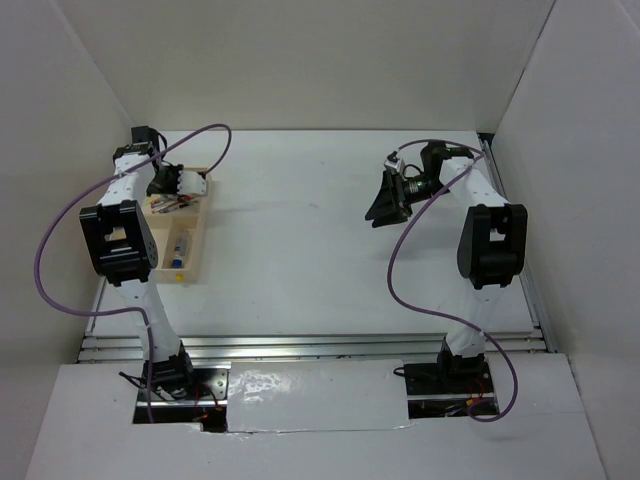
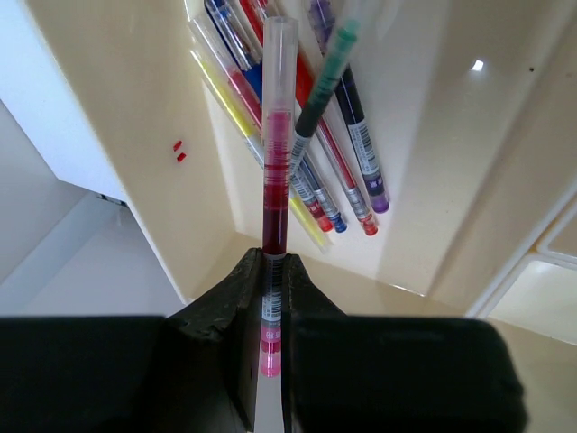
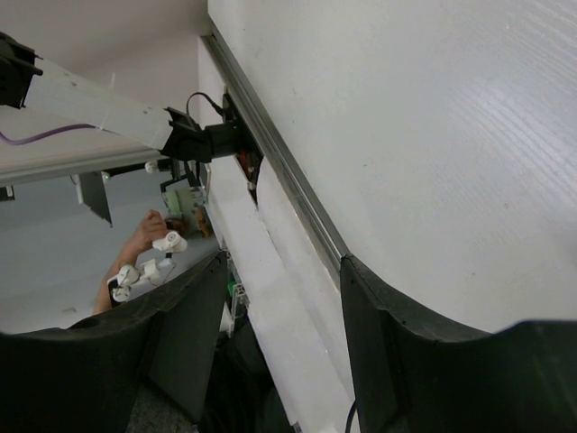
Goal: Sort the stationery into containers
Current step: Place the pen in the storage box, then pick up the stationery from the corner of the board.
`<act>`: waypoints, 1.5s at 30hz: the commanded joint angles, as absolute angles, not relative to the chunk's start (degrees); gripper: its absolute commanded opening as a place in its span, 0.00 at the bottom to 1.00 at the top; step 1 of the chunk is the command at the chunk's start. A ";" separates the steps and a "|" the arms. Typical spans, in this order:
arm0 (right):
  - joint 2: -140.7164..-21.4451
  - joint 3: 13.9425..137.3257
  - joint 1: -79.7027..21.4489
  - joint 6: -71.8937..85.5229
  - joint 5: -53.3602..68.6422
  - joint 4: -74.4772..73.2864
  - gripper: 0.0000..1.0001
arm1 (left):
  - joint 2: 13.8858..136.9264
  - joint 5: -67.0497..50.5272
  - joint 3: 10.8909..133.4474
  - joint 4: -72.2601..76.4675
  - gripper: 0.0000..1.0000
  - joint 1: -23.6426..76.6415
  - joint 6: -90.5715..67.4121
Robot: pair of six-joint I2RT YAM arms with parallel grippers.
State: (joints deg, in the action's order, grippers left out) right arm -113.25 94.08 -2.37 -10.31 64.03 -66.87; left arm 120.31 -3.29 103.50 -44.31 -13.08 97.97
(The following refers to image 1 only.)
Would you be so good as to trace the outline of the red pen with clear barrel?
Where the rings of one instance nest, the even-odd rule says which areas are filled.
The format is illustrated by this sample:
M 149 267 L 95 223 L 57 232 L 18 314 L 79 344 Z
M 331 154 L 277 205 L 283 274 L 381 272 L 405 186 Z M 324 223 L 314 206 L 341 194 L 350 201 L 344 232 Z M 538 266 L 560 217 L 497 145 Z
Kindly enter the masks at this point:
M 161 198 L 150 204 L 150 212 L 152 214 L 166 214 L 179 209 L 183 204 L 184 202 L 178 198 Z

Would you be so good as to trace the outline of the blue cap glue bottle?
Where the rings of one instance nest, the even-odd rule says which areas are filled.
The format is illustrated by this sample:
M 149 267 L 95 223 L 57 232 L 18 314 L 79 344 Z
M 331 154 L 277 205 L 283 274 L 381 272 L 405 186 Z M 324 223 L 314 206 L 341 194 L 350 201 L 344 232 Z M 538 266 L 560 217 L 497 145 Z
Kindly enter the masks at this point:
M 181 269 L 185 266 L 188 256 L 189 242 L 190 235 L 188 230 L 180 231 L 177 234 L 171 257 L 170 267 L 172 269 Z

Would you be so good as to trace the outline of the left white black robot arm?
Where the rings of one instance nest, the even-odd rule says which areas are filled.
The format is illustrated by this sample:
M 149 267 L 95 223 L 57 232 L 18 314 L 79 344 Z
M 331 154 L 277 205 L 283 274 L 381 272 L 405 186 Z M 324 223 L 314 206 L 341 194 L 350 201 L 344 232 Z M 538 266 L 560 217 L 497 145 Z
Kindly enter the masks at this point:
M 114 154 L 115 178 L 95 206 L 80 211 L 79 220 L 96 273 L 133 311 L 144 361 L 140 383 L 156 395 L 184 400 L 196 390 L 198 376 L 161 301 L 153 275 L 159 253 L 142 212 L 158 170 L 149 159 L 165 143 L 151 127 L 132 128 L 131 143 Z

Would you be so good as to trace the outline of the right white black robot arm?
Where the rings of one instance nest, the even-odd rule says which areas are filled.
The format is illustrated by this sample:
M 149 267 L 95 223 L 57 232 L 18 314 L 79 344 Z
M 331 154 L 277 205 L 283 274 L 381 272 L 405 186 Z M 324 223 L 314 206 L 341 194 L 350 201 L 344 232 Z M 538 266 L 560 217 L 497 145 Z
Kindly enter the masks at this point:
M 397 151 L 387 156 L 365 219 L 375 228 L 413 226 L 418 218 L 413 205 L 428 207 L 444 194 L 463 208 L 456 264 L 467 285 L 465 311 L 445 336 L 436 369 L 440 387 L 457 392 L 484 369 L 485 331 L 495 305 L 524 267 L 528 212 L 499 194 L 478 170 L 480 150 L 435 139 L 418 144 L 422 165 L 413 176 Z

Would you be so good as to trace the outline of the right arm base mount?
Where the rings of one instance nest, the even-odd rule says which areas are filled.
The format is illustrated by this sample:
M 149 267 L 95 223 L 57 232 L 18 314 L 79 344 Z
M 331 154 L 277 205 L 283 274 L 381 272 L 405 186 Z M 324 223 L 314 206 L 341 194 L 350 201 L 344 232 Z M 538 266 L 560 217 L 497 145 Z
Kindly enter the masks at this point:
M 403 363 L 393 374 L 404 381 L 410 419 L 478 417 L 500 413 L 484 354 L 453 355 L 443 348 L 435 360 Z

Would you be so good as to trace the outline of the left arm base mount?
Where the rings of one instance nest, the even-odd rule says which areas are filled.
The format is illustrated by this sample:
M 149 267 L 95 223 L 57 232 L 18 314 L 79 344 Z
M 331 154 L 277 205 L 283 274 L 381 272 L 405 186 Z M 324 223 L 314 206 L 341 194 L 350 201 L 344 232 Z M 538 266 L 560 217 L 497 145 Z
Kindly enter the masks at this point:
M 136 388 L 134 424 L 150 424 L 147 407 L 155 424 L 193 423 L 203 431 L 224 433 L 228 429 L 227 403 L 230 369 L 195 367 L 194 383 L 181 392 L 169 393 L 155 387 L 151 393 L 141 376 L 120 371 L 119 376 Z

